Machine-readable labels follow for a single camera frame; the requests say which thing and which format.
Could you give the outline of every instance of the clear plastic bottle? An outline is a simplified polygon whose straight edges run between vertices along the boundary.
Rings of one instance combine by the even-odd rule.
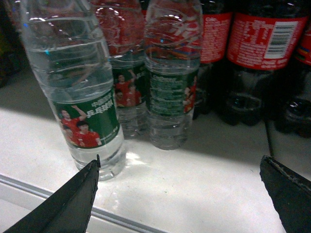
[[[203,42],[198,72],[193,119],[208,114],[215,103],[219,73],[225,68],[224,56],[232,10],[229,0],[200,0],[203,13]]]
[[[125,138],[147,128],[143,59],[144,16],[138,0],[91,0],[107,40],[119,121]]]
[[[304,0],[243,0],[237,8],[227,50],[231,86],[219,113],[231,125],[253,126],[262,119],[269,84],[287,65],[308,10]]]
[[[125,165],[107,44],[86,0],[25,0],[22,37],[32,70],[78,169],[98,154],[100,179]]]
[[[187,139],[200,65],[199,0],[151,0],[145,26],[150,140],[173,150]]]

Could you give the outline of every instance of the water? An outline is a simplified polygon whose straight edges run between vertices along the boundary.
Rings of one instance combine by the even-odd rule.
[[[144,19],[140,3],[138,0],[92,0],[91,3],[111,55],[118,115],[124,136],[131,138],[142,135],[147,124]]]
[[[180,147],[192,123],[201,17],[199,1],[149,3],[145,29],[148,125],[152,144],[163,150]]]
[[[89,4],[30,0],[21,6],[27,57],[76,166],[98,154],[100,180],[114,177],[125,165],[124,138],[107,44]]]

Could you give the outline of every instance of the cola bottle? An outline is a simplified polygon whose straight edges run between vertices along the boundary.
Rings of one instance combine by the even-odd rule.
[[[147,14],[147,9],[148,9],[148,5],[150,0],[140,0],[140,6],[141,6],[141,12],[144,15],[144,17],[146,18],[146,14]]]
[[[224,122],[253,126],[261,121],[267,88],[278,77],[308,20],[304,0],[239,2],[229,38],[229,87],[220,99]]]
[[[275,127],[279,132],[296,132],[311,137],[311,24],[306,29],[287,69],[279,96],[279,116]]]
[[[228,0],[201,0],[203,39],[201,64],[198,72],[193,119],[207,114],[214,101],[217,78],[224,68],[224,56],[232,10]]]

